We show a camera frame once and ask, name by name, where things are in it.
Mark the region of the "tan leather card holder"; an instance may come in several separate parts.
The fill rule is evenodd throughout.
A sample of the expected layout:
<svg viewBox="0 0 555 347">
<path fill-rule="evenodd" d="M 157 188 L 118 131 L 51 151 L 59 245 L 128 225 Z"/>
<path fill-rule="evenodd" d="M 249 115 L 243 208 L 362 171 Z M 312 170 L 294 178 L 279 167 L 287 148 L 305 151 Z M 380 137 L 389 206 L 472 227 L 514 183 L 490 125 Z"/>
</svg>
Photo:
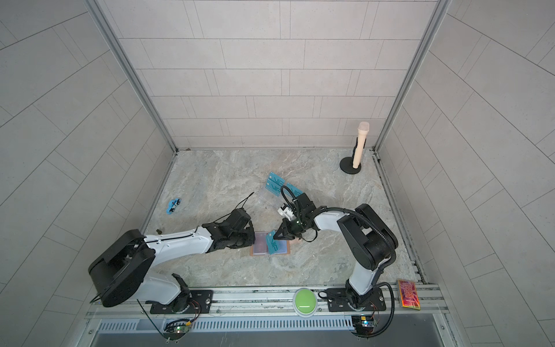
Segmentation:
<svg viewBox="0 0 555 347">
<path fill-rule="evenodd" d="M 258 231 L 254 233 L 255 240 L 251 246 L 251 256 L 289 254 L 289 240 L 275 240 L 275 231 Z"/>
</svg>

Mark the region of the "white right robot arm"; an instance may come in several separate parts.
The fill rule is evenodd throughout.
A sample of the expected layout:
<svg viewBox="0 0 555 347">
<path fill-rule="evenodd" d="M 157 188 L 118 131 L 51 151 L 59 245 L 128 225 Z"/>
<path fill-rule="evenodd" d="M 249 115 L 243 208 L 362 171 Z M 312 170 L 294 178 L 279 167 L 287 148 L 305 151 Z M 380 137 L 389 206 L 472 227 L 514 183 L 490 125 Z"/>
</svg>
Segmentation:
<svg viewBox="0 0 555 347">
<path fill-rule="evenodd" d="M 354 210 L 316 207 L 306 194 L 301 194 L 278 209 L 282 224 L 275 240 L 301 239 L 310 229 L 337 231 L 344 237 L 356 260 L 354 271 L 343 289 L 328 289 L 322 298 L 331 312 L 385 311 L 387 309 L 379 284 L 384 269 L 396 261 L 398 240 L 384 221 L 367 204 Z"/>
</svg>

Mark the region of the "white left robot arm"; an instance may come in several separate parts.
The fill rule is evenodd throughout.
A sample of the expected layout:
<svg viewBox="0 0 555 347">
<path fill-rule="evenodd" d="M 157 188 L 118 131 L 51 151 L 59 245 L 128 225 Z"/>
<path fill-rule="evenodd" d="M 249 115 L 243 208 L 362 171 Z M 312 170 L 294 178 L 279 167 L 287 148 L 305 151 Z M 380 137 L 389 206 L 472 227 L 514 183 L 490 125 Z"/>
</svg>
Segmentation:
<svg viewBox="0 0 555 347">
<path fill-rule="evenodd" d="M 170 277 L 161 275 L 151 268 L 193 254 L 250 247 L 254 241 L 251 217 L 244 208 L 232 210 L 221 222 L 165 237 L 143 235 L 137 229 L 127 231 L 88 268 L 97 291 L 94 299 L 104 307 L 132 299 L 164 313 L 183 312 L 192 305 L 184 279 L 175 273 Z"/>
</svg>

